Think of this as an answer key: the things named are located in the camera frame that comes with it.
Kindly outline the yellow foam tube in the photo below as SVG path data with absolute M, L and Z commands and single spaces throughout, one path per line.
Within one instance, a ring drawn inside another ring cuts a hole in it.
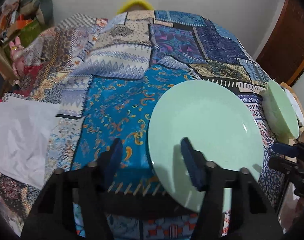
M 154 7 L 147 0 L 127 0 L 117 10 L 116 14 L 122 14 L 135 10 L 154 10 Z

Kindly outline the pink rabbit toy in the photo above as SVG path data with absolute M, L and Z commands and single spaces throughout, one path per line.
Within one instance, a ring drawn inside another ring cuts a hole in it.
M 14 41 L 9 42 L 10 55 L 12 60 L 13 72 L 17 77 L 24 75 L 24 47 L 21 45 L 20 37 L 17 36 Z

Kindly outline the mint green plate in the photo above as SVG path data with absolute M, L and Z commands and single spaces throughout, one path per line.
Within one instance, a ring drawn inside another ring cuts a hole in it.
M 192 185 L 180 150 L 183 138 L 220 167 L 245 167 L 255 179 L 260 177 L 259 127 L 245 103 L 227 88 L 210 81 L 181 82 L 161 96 L 149 122 L 147 142 L 156 176 L 174 200 L 198 212 L 204 194 Z

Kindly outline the brown wooden door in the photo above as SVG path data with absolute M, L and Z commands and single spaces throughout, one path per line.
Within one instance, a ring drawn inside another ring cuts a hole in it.
M 289 86 L 304 72 L 304 8 L 299 0 L 285 0 L 256 62 L 272 79 Z

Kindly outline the white bowl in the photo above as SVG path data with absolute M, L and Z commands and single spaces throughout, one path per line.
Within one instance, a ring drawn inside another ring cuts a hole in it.
M 301 111 L 301 108 L 300 108 L 298 102 L 296 101 L 294 95 L 287 88 L 285 88 L 284 90 L 285 90 L 285 93 L 287 94 L 289 101 L 291 102 L 292 108 L 295 111 L 297 120 L 299 122 L 299 126 L 304 127 L 304 115 Z

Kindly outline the patchwork bedspread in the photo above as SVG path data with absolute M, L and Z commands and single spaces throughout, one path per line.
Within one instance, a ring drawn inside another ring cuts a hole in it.
M 125 12 L 111 20 L 83 14 L 42 32 L 23 52 L 24 75 L 11 98 L 59 104 L 47 143 L 44 183 L 55 168 L 78 170 L 119 137 L 121 166 L 109 196 L 160 204 L 169 196 L 149 163 L 147 132 L 156 103 L 181 82 L 210 81 L 242 100 L 263 141 L 257 179 L 272 206 L 281 173 L 268 167 L 276 137 L 262 107 L 268 74 L 228 30 L 178 11 Z M 40 189 L 0 172 L 0 217 L 16 236 Z

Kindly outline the white paper sheet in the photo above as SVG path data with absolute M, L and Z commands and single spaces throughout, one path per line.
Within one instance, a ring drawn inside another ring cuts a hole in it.
M 59 104 L 11 98 L 0 102 L 0 172 L 41 189 L 47 143 Z

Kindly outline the mint green bowl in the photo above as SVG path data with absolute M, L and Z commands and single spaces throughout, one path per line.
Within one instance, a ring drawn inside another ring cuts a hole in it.
M 264 116 L 277 140 L 287 143 L 289 139 L 297 139 L 299 125 L 296 113 L 282 87 L 276 81 L 270 80 L 262 98 Z

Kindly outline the grey plush toy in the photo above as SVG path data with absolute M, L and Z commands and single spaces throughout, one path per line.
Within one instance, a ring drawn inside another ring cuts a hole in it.
M 40 25 L 52 26 L 54 22 L 53 0 L 21 0 L 19 14 L 35 16 Z

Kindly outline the green storage box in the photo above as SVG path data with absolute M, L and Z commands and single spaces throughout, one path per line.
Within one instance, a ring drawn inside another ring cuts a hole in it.
M 47 25 L 40 24 L 37 19 L 17 20 L 7 29 L 6 37 L 11 41 L 18 36 L 22 46 L 27 47 L 47 28 Z

